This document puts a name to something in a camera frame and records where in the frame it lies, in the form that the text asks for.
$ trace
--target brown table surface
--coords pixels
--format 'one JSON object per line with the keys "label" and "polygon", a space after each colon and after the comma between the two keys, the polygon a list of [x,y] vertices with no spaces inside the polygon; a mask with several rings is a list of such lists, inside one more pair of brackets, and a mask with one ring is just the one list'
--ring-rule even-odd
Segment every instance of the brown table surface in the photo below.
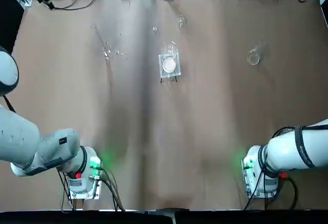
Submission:
{"label": "brown table surface", "polygon": [[[181,29],[178,14],[187,20]],[[111,45],[109,62],[94,25]],[[160,84],[157,56],[168,40],[179,47],[182,75]],[[251,66],[247,53],[261,40],[268,47]],[[41,134],[75,129],[113,170],[126,209],[242,208],[249,147],[282,126],[328,117],[328,32],[314,0],[96,0],[78,11],[34,2],[13,55],[20,80],[8,97],[17,112]],[[0,168],[2,211],[60,208],[55,169],[18,178],[7,162]],[[291,175],[297,208],[328,207],[326,169]],[[286,185],[271,208],[292,198]],[[112,208],[106,188],[85,203]]]}

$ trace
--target green led light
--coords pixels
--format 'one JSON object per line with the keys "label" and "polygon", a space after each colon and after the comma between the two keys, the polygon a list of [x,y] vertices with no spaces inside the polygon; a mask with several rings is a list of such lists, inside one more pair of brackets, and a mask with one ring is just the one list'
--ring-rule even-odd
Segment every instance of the green led light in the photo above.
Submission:
{"label": "green led light", "polygon": [[92,156],[90,158],[90,167],[91,168],[101,168],[101,162],[100,159],[96,156]]}

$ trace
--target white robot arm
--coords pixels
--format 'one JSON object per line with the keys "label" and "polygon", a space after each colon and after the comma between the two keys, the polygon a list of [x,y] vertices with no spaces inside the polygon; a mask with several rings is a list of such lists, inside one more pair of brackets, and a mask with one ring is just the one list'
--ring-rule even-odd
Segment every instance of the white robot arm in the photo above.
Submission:
{"label": "white robot arm", "polygon": [[[0,47],[0,96],[18,84],[14,58]],[[67,173],[76,198],[95,198],[101,182],[100,159],[91,147],[80,146],[73,129],[40,136],[35,124],[0,106],[0,160],[11,163],[17,176],[32,176],[51,168]]]}
{"label": "white robot arm", "polygon": [[241,161],[249,198],[274,197],[280,172],[328,166],[328,119],[289,130],[267,145],[252,146]]}

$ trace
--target gray robot arm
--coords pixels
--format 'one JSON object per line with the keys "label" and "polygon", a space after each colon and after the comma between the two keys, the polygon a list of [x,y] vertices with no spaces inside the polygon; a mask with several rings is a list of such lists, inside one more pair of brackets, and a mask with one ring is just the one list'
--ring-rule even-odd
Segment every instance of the gray robot arm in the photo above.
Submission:
{"label": "gray robot arm", "polygon": [[[18,66],[14,58],[0,48],[0,96],[18,83]],[[17,176],[32,176],[57,168],[69,176],[70,190],[80,198],[93,198],[100,182],[100,159],[91,147],[80,146],[73,129],[57,130],[40,136],[37,126],[0,106],[0,160],[11,163]]]}

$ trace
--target red button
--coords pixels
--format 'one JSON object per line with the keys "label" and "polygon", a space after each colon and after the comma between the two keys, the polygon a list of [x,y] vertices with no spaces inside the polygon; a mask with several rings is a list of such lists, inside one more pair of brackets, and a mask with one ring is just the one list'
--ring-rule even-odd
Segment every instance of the red button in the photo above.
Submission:
{"label": "red button", "polygon": [[287,178],[287,173],[286,172],[280,173],[280,178],[286,179]]}

